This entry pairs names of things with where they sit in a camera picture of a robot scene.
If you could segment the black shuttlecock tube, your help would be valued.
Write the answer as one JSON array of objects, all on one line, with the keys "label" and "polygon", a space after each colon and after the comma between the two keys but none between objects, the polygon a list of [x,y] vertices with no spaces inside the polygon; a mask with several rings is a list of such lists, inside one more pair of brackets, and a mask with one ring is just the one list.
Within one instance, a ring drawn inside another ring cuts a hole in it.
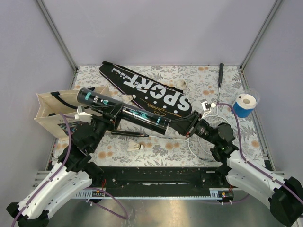
[{"label": "black shuttlecock tube", "polygon": [[[120,114],[122,120],[137,124],[163,135],[166,133],[170,123],[170,119],[166,117],[123,103],[87,88],[82,88],[78,91],[77,101],[80,104],[88,106],[90,109],[92,105],[105,106],[122,103],[124,105]],[[101,121],[102,114],[97,111],[94,112],[96,112],[96,114],[92,115],[92,119]]]}]

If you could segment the white shuttlecock front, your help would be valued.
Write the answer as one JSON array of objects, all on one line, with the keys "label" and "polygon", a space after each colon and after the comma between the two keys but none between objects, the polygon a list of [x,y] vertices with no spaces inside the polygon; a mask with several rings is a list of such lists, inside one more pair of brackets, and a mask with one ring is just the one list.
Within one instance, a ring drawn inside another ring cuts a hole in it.
[{"label": "white shuttlecock front", "polygon": [[136,141],[129,140],[127,151],[137,151],[137,150],[143,150],[143,149],[144,149],[144,145],[137,143]]}]

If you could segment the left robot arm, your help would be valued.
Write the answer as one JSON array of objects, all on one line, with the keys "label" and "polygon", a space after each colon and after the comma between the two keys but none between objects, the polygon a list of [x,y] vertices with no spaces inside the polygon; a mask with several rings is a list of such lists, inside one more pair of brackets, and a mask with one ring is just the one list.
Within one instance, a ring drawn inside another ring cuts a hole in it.
[{"label": "left robot arm", "polygon": [[45,227],[54,214],[77,193],[97,187],[103,181],[103,171],[91,162],[95,152],[108,130],[116,129],[121,118],[122,103],[92,106],[98,115],[86,112],[79,106],[74,119],[83,122],[74,133],[69,124],[67,132],[69,145],[60,155],[44,180],[22,201],[7,206],[13,217],[12,226]]}]

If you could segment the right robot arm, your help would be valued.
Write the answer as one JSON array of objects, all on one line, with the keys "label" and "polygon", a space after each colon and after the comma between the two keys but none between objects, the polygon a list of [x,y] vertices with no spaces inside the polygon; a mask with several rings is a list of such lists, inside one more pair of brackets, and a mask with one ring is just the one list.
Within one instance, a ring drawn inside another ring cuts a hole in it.
[{"label": "right robot arm", "polygon": [[286,227],[303,215],[303,187],[296,178],[285,178],[250,160],[242,146],[235,146],[231,125],[226,122],[212,127],[198,112],[171,121],[180,135],[197,135],[212,143],[212,156],[221,163],[215,181],[220,187],[229,184],[253,196],[269,208],[272,216]]}]

